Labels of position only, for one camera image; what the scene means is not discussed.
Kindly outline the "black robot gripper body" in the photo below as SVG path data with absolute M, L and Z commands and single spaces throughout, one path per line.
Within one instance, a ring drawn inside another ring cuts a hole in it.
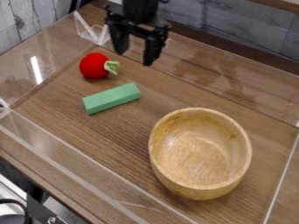
M 157 37 L 164 43 L 168 38 L 168 24 L 156 15 L 156 5 L 107 5 L 105 24 L 123 25 L 141 39 Z

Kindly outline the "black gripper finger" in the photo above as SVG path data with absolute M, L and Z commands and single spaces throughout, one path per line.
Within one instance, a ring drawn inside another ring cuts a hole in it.
M 155 36 L 149 36 L 144 41 L 144 65 L 149 67 L 160 57 L 164 42 Z
M 119 55 L 123 55 L 129 47 L 129 32 L 127 31 L 127 28 L 120 24 L 109 24 L 108 30 L 115 52 Z

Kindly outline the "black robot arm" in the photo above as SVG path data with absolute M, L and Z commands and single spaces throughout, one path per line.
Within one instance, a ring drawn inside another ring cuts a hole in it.
M 151 66 L 160 57 L 168 39 L 168 24 L 159 17 L 159 3 L 169 0 L 123 0 L 123 3 L 105 3 L 105 25 L 115 52 L 123 55 L 129 48 L 129 36 L 144 40 L 143 64 Z

